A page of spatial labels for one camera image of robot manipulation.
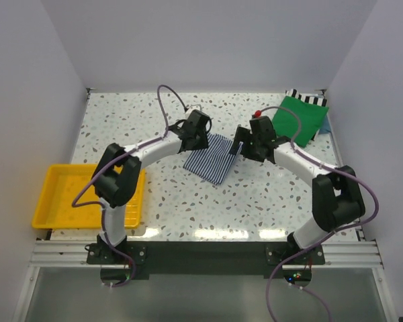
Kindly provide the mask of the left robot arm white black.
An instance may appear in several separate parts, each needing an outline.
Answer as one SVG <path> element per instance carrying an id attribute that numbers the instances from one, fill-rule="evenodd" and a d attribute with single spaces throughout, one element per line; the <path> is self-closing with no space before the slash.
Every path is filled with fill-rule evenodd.
<path id="1" fill-rule="evenodd" d="M 185 118 L 166 127 L 165 133 L 138 144 L 110 144 L 93 174 L 95 194 L 101 203 L 101 231 L 98 245 L 111 263 L 121 262 L 128 255 L 124 227 L 126 205 L 136 192 L 143 169 L 168 156 L 208 147 L 211 118 L 192 109 Z"/>

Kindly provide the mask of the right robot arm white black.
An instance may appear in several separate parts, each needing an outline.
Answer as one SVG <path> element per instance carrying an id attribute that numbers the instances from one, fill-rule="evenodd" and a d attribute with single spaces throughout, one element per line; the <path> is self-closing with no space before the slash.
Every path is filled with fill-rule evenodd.
<path id="1" fill-rule="evenodd" d="M 359 183 L 353 179 L 355 171 L 324 164 L 289 137 L 278 137 L 267 116 L 251 119 L 250 126 L 237 127 L 229 153 L 282 166 L 312 189 L 312 218 L 289 234 L 284 254 L 290 262 L 302 263 L 310 255 L 310 246 L 365 214 Z"/>

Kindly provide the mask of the blue white striped tank top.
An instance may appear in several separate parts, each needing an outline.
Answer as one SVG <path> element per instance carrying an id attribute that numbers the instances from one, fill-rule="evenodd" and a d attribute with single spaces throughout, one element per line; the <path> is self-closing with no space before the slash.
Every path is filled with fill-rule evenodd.
<path id="1" fill-rule="evenodd" d="M 220 134 L 208 134 L 208 148 L 192 151 L 183 168 L 214 185 L 221 185 L 233 167 L 242 143 L 235 154 L 230 153 L 233 141 Z"/>

